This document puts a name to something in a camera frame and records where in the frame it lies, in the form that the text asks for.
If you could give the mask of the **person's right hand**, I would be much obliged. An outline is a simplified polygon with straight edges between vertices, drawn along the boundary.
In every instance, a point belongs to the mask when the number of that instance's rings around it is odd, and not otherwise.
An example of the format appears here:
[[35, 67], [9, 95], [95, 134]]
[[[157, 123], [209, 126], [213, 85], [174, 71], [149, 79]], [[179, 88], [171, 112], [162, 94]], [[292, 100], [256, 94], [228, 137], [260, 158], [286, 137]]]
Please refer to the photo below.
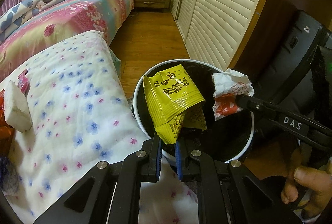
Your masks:
[[301, 162], [292, 163], [281, 192], [281, 200], [284, 204], [296, 201], [297, 186], [312, 190], [310, 200], [303, 208], [304, 216], [313, 218], [321, 214], [331, 200], [331, 174], [302, 166]]

